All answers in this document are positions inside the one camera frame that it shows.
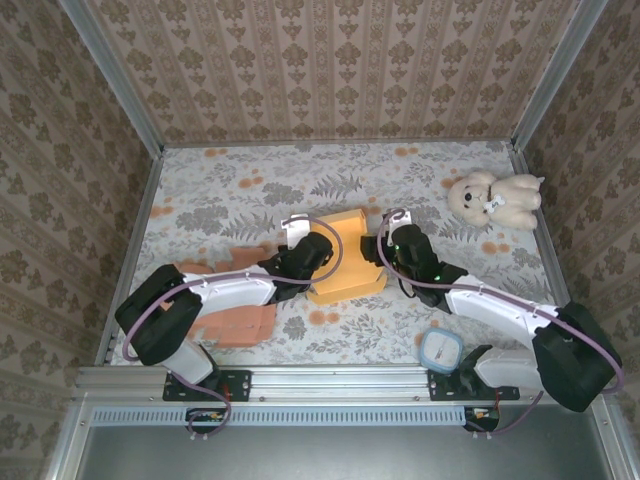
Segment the patterned wallpaper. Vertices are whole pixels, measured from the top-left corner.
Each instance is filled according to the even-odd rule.
[[[640,2],[609,2],[525,153],[570,291],[623,356],[640,440]]]
[[[89,0],[165,143],[509,137],[578,0]]]
[[[57,2],[0,2],[0,478],[51,454],[149,166]]]

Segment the orange foam piece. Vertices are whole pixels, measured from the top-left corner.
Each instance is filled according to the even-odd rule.
[[[320,217],[331,225],[342,239],[344,255],[338,270],[326,280],[313,285],[307,292],[307,298],[316,305],[351,300],[380,293],[387,283],[382,267],[367,262],[360,252],[360,237],[367,233],[366,216],[362,210],[350,210]],[[334,255],[324,267],[319,268],[312,278],[327,273],[338,261],[338,244],[333,234],[326,228],[312,224],[311,230],[321,233],[331,240]]]
[[[230,253],[232,262],[216,263],[217,272],[241,270],[269,258],[269,254],[262,248],[232,248]],[[271,337],[275,326],[275,313],[275,305],[238,307],[211,313],[194,322],[189,336],[194,338],[196,333],[202,331],[201,338],[217,339],[216,347],[218,348],[251,347]]]

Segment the teddy bear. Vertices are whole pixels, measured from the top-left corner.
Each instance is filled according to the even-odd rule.
[[[532,211],[540,208],[538,191],[543,181],[528,174],[498,180],[489,172],[473,172],[451,187],[449,208],[476,227],[491,220],[505,227],[534,230],[538,220]]]

